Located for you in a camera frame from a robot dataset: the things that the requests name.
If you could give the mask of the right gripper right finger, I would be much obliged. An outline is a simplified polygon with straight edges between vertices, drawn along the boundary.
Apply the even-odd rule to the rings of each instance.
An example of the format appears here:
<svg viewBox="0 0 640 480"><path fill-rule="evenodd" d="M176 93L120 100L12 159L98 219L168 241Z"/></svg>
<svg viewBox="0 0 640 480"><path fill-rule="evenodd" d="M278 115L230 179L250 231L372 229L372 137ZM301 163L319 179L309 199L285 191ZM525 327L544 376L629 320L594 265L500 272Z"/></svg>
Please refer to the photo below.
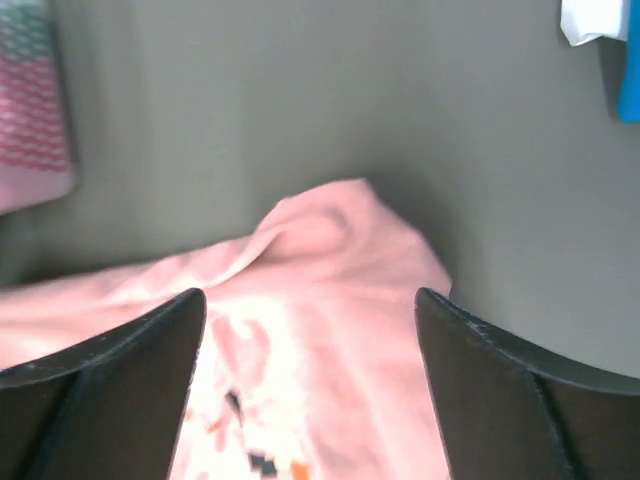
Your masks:
<svg viewBox="0 0 640 480"><path fill-rule="evenodd" d="M431 289L415 304L451 478L638 478L638 379L544 349Z"/></svg>

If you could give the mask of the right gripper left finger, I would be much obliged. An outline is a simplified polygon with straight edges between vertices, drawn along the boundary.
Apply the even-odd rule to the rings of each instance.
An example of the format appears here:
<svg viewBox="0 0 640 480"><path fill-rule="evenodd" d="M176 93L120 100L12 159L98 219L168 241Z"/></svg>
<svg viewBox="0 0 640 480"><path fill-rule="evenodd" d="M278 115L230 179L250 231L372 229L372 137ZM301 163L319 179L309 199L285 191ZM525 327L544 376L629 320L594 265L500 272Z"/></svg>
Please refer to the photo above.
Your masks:
<svg viewBox="0 0 640 480"><path fill-rule="evenodd" d="M190 289L2 370L2 478L168 478L205 319L205 295Z"/></svg>

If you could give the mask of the pink t shirt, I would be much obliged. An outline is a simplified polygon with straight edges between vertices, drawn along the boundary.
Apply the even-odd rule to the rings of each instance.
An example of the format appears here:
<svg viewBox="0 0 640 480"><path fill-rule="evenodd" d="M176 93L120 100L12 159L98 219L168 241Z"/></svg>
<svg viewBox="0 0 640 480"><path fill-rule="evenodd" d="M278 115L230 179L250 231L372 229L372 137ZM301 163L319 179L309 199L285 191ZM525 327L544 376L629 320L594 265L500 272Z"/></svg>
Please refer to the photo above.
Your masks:
<svg viewBox="0 0 640 480"><path fill-rule="evenodd" d="M207 320L171 475L445 479L414 318L448 294L428 243L362 180L281 200L249 236L1 294L1 363L57 352L201 289Z"/></svg>

